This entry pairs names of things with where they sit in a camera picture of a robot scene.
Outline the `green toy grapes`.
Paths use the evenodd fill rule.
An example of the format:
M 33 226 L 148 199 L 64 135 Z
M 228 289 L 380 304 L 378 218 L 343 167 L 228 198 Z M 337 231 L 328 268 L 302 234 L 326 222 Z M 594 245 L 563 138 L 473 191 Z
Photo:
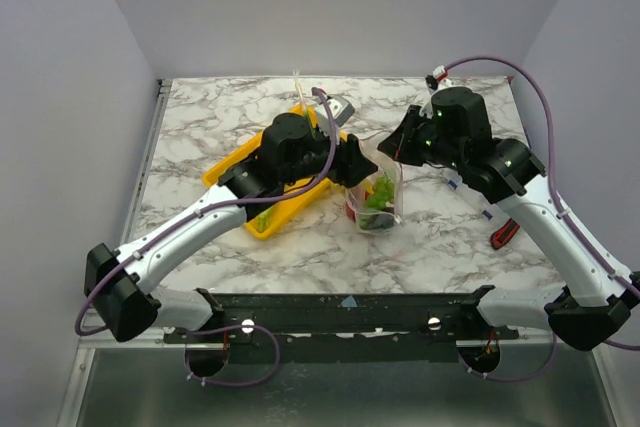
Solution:
M 366 181 L 365 188 L 371 192 L 364 203 L 366 209 L 395 212 L 395 183 L 389 175 L 383 174 Z

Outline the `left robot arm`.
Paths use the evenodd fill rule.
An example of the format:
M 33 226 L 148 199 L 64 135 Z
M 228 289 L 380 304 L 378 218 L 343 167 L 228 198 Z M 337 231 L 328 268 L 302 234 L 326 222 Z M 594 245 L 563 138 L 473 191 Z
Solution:
M 214 340 L 222 319 L 211 296 L 203 290 L 180 292 L 172 305 L 160 296 L 161 281 L 214 239 L 277 203 L 324 179 L 354 187 L 378 169 L 356 136 L 342 138 L 333 125 L 313 128 L 295 113 L 276 116 L 258 143 L 243 150 L 245 157 L 200 199 L 152 233 L 116 249 L 100 243 L 88 252 L 86 304 L 116 341 L 132 340 L 162 322 L 187 329 L 201 342 Z

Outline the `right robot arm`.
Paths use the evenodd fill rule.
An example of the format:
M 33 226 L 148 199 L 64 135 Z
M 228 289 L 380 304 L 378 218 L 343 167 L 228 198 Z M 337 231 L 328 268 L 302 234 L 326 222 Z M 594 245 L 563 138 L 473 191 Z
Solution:
M 480 339 L 495 327 L 550 330 L 580 351 L 608 340 L 639 303 L 638 274 L 607 255 L 571 218 L 543 163 L 523 142 L 493 136 L 481 95 L 449 87 L 436 91 L 430 105 L 430 115 L 410 106 L 379 151 L 404 165 L 456 171 L 529 235 L 565 282 L 555 290 L 492 288 L 461 312 L 462 331 Z

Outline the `clear zip top bag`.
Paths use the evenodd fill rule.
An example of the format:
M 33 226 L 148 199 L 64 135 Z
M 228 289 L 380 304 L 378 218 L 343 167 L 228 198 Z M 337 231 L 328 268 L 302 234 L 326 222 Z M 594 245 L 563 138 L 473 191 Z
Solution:
M 344 194 L 344 211 L 356 230 L 384 235 L 402 223 L 403 171 L 401 165 L 378 150 L 386 135 L 375 133 L 360 141 L 361 151 L 378 170 Z

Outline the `red toy apple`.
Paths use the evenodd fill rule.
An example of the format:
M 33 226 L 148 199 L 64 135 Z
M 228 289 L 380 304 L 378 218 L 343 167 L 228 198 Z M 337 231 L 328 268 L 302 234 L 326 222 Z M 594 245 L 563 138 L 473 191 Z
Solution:
M 371 192 L 367 188 L 354 187 L 345 191 L 344 211 L 352 222 L 356 222 L 356 212 L 360 210 Z

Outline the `purple toy eggplant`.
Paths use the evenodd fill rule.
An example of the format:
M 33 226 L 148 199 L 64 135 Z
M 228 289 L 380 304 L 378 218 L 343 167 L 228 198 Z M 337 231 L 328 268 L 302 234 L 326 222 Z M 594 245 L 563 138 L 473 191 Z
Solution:
M 396 218 L 389 213 L 363 214 L 358 220 L 359 228 L 364 232 L 382 232 L 396 226 Z

